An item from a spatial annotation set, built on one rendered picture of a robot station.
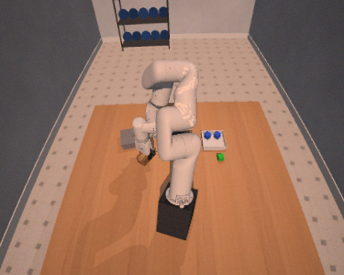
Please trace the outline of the blue block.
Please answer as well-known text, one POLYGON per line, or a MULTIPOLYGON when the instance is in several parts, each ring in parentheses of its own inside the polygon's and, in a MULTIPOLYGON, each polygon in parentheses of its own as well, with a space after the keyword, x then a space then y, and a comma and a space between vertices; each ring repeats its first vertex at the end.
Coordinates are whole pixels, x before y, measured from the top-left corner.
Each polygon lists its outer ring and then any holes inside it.
POLYGON ((219 139, 220 137, 221 137, 221 133, 217 131, 217 132, 214 134, 214 138, 219 139))
POLYGON ((205 135, 204 135, 204 138, 210 139, 210 138, 211 138, 211 133, 207 131, 207 132, 205 133, 205 135))

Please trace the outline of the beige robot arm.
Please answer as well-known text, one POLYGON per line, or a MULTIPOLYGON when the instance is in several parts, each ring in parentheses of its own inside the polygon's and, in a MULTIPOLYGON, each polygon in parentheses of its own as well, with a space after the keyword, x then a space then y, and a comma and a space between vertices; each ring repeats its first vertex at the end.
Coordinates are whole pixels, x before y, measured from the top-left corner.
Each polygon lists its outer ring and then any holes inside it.
POLYGON ((173 160, 170 188, 165 195, 170 203, 184 208, 194 197, 191 191, 194 168, 202 144, 195 133, 173 135, 172 132, 196 125, 198 70, 187 60, 156 60, 143 72, 141 81, 143 88, 152 90, 152 95, 147 103, 146 119, 137 117, 132 121, 135 138, 138 143, 157 138, 160 159, 173 160), (177 82, 174 105, 165 106, 177 82))

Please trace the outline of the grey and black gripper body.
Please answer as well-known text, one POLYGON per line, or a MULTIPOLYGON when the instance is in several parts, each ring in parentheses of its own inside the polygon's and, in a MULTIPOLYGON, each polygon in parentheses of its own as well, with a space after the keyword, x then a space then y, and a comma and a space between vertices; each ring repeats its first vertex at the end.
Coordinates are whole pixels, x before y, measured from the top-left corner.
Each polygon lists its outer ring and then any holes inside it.
POLYGON ((135 139, 135 146, 137 150, 139 150, 140 152, 142 152, 143 154, 147 156, 149 156, 150 154, 150 149, 153 150, 150 139, 145 143, 138 143, 137 140, 135 139))

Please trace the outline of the green block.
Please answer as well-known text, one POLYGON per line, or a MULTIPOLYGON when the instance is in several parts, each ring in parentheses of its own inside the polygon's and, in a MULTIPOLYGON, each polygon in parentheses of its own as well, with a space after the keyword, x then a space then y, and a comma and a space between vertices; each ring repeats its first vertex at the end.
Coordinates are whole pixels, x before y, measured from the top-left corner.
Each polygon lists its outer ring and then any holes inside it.
POLYGON ((225 158, 225 156, 224 156, 223 153, 217 154, 217 160, 218 160, 218 161, 222 161, 222 160, 224 160, 224 158, 225 158))

